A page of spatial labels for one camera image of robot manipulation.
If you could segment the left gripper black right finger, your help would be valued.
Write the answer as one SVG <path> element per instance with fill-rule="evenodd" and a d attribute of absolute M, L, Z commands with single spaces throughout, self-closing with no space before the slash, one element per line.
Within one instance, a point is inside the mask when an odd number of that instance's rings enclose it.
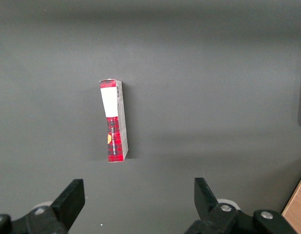
<path fill-rule="evenodd" d="M 219 203 L 204 178 L 195 178 L 194 203 L 200 217 L 187 234 L 229 234 L 238 217 L 237 209 L 227 203 Z"/>

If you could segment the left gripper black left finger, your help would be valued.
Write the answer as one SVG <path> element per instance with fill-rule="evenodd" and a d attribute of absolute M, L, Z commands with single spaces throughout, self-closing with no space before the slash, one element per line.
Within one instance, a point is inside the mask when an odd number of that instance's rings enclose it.
<path fill-rule="evenodd" d="M 66 234 L 85 204 L 83 179 L 74 179 L 49 205 L 38 206 L 25 216 L 29 234 Z"/>

